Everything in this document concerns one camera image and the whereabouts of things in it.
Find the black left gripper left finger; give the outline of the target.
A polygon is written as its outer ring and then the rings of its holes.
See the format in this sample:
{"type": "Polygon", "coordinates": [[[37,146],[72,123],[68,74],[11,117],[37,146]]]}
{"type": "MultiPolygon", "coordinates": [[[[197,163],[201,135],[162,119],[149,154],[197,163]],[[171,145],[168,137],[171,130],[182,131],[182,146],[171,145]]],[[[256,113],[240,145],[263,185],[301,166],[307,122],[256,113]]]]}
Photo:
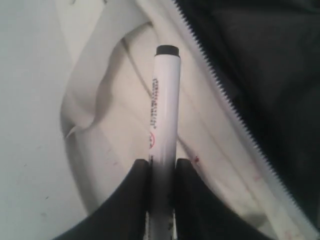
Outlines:
{"type": "Polygon", "coordinates": [[[94,213],[56,239],[142,240],[149,200],[150,165],[137,159],[118,188],[94,213]]]}

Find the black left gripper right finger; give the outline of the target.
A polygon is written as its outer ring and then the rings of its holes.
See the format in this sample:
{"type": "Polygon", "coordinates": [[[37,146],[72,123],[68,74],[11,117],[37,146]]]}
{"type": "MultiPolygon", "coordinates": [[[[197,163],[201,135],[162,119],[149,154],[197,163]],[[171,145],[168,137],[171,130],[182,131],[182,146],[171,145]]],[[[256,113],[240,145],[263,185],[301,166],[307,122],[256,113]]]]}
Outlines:
{"type": "Polygon", "coordinates": [[[179,240],[269,240],[226,206],[188,159],[174,170],[174,211],[179,240]]]}

